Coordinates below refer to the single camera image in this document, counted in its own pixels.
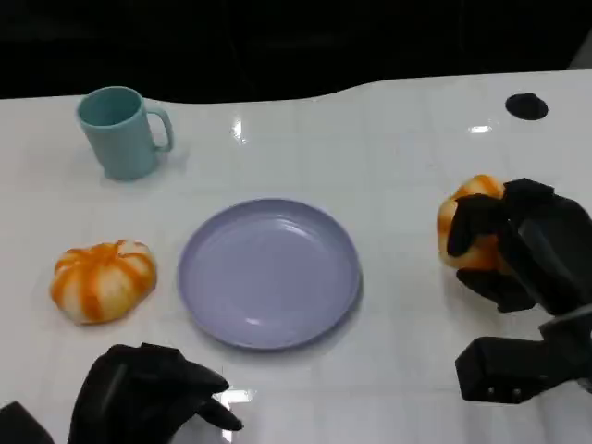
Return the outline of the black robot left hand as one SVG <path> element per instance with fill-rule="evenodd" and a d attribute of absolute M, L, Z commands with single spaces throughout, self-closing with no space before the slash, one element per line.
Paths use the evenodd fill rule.
<path fill-rule="evenodd" d="M 221 430 L 243 422 L 216 394 L 219 373 L 174 348 L 116 344 L 93 363 L 73 409 L 70 443 L 168 443 L 194 416 Z"/>

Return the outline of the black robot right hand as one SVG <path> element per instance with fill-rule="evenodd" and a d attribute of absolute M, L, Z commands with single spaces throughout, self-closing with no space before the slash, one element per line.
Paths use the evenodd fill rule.
<path fill-rule="evenodd" d="M 440 206 L 437 234 L 441 260 L 502 313 L 591 303 L 591 217 L 549 185 L 478 175 Z"/>

